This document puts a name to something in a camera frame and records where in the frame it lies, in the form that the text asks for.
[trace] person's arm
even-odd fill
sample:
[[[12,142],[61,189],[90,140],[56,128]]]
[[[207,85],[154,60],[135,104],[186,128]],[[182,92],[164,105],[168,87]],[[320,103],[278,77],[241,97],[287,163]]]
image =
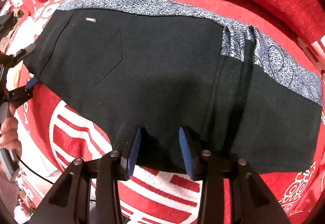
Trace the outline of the person's arm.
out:
[[[9,109],[11,117],[3,122],[0,129],[0,148],[16,150],[17,155],[20,157],[22,155],[22,144],[18,140],[18,120],[13,117],[15,108],[12,104],[9,106]],[[17,205],[17,196],[18,184],[10,182],[2,166],[0,166],[0,198],[12,216],[14,216],[14,209]]]

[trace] red blanket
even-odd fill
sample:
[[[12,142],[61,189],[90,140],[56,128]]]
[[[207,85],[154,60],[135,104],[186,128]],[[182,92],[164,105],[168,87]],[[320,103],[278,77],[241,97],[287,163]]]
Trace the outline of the red blanket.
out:
[[[37,37],[63,0],[21,1],[23,11],[30,13],[34,19],[33,23],[25,20],[23,24],[31,23],[28,25],[35,28],[32,32]],[[314,72],[325,69],[322,67],[325,65],[325,15],[317,0],[176,1],[255,25],[306,69]],[[29,73],[23,67],[18,85],[24,85],[28,78]],[[96,159],[110,150],[108,137],[96,125],[78,116],[45,86],[37,85],[34,95],[32,100],[18,109],[18,113],[40,150],[59,169],[63,170],[74,157]],[[321,124],[314,163],[309,170],[298,174],[262,175],[294,224],[301,223],[306,217],[320,196],[323,183],[325,185],[324,129]],[[200,188],[201,184],[189,181],[184,175],[137,167],[132,180],[119,185],[122,212],[139,223],[190,224],[197,217]],[[225,202],[225,219],[229,223],[230,204],[227,196]]]

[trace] metal screw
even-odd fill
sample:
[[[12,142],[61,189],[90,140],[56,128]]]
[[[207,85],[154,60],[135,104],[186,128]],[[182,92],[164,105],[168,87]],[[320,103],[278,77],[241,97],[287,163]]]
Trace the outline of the metal screw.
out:
[[[247,161],[246,161],[244,158],[239,158],[239,159],[238,159],[238,163],[239,163],[240,165],[246,165],[246,164],[247,164]]]
[[[80,164],[82,164],[81,158],[74,159],[74,165],[80,165]]]
[[[119,151],[118,150],[112,150],[110,153],[109,153],[110,157],[118,157],[120,155]]]
[[[205,157],[209,157],[211,155],[211,152],[209,150],[203,150],[201,154]]]

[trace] patterned fabric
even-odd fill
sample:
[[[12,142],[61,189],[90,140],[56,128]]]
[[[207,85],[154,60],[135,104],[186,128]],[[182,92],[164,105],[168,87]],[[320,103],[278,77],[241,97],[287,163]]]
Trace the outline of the patterned fabric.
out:
[[[259,65],[277,83],[323,106],[320,76],[300,66],[279,44],[254,26],[171,0],[66,0],[58,7],[58,10],[94,8],[137,15],[211,19],[224,27],[221,55],[243,62],[245,41],[247,39],[255,41],[255,64]]]

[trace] white and red stripe pattern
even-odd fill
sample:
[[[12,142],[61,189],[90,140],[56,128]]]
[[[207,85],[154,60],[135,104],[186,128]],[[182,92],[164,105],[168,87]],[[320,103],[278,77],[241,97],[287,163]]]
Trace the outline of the white and red stripe pattern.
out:
[[[94,160],[112,150],[106,134],[64,101],[53,111],[49,139],[62,170],[76,157]],[[197,219],[202,183],[191,181],[187,175],[135,166],[131,179],[119,182],[118,187],[121,210],[131,219],[130,224],[191,224]]]

